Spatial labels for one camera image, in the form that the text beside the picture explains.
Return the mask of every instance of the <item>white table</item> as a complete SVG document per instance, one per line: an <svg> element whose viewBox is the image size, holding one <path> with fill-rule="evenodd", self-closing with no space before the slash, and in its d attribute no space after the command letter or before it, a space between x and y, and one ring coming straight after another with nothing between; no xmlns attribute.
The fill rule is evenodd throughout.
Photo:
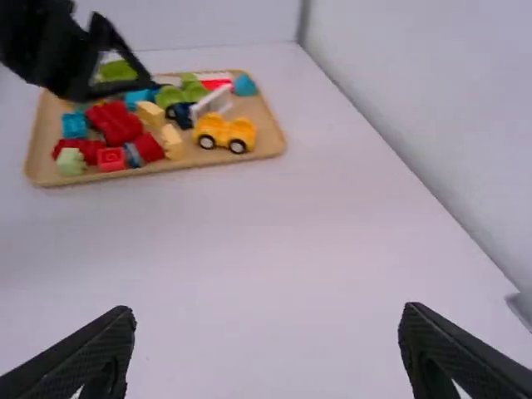
<svg viewBox="0 0 532 399"><path fill-rule="evenodd" d="M514 287L300 47L140 58L251 71L288 151L36 189L21 164L38 90L0 71L0 372L116 304L139 321L130 399L411 398L406 301L532 366Z"/></svg>

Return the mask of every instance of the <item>white surface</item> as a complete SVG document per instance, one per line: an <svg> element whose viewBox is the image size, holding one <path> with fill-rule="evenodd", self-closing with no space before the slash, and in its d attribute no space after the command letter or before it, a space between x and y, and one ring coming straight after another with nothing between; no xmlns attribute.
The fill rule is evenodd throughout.
<svg viewBox="0 0 532 399"><path fill-rule="evenodd" d="M76 19L108 17L136 50L289 42L300 0L80 0Z"/></svg>
<svg viewBox="0 0 532 399"><path fill-rule="evenodd" d="M520 287L532 284L527 0L311 1L306 47Z"/></svg>
<svg viewBox="0 0 532 399"><path fill-rule="evenodd" d="M300 47L140 57L252 72L288 151L35 189L19 110L37 91L0 82L0 372L118 303L139 321L130 399L411 398L397 325L413 300L532 366L514 287Z"/></svg>

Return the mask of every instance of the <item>white wall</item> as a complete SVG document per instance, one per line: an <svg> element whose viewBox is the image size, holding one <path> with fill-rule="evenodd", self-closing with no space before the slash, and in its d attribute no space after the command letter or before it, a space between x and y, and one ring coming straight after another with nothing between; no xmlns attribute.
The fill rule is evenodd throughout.
<svg viewBox="0 0 532 399"><path fill-rule="evenodd" d="M315 60L520 288L532 285L530 15L530 0L313 0L303 31Z"/></svg>
<svg viewBox="0 0 532 399"><path fill-rule="evenodd" d="M109 17L135 50L289 42L300 0L77 0L84 27L92 11Z"/></svg>

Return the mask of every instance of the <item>dark blue lego piece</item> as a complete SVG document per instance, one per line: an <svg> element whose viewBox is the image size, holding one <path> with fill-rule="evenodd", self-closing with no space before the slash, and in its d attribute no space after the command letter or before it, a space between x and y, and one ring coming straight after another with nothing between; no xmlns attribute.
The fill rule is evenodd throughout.
<svg viewBox="0 0 532 399"><path fill-rule="evenodd" d="M175 121L179 127L186 131L194 127L194 122L190 119L190 107L195 102L178 102L166 108L166 118Z"/></svg>
<svg viewBox="0 0 532 399"><path fill-rule="evenodd" d="M65 139L86 139L89 134L85 114L82 112L63 114L62 127Z"/></svg>

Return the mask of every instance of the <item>yellow lego brick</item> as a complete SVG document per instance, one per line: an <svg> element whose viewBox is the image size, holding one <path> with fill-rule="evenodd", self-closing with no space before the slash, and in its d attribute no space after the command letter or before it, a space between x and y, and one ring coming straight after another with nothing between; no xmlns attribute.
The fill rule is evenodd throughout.
<svg viewBox="0 0 532 399"><path fill-rule="evenodd" d="M145 124L157 131L166 124L165 110L163 110L153 102L137 102L136 114Z"/></svg>
<svg viewBox="0 0 532 399"><path fill-rule="evenodd" d="M163 141L166 158L169 160L179 160L185 155L185 145L180 133L169 123L160 130L160 137Z"/></svg>

